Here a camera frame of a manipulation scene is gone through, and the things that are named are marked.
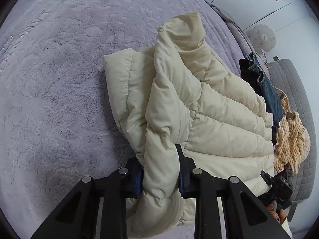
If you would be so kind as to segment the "person's right hand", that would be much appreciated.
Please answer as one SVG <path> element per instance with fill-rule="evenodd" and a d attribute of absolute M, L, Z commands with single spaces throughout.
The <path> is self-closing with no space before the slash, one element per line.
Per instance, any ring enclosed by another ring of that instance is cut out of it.
<path fill-rule="evenodd" d="M 275 212 L 275 206 L 273 204 L 270 204 L 266 207 L 266 209 L 270 212 L 270 214 L 273 216 L 273 218 L 282 225 L 284 221 L 287 219 L 287 215 L 283 209 L 280 210 L 279 213 Z"/>

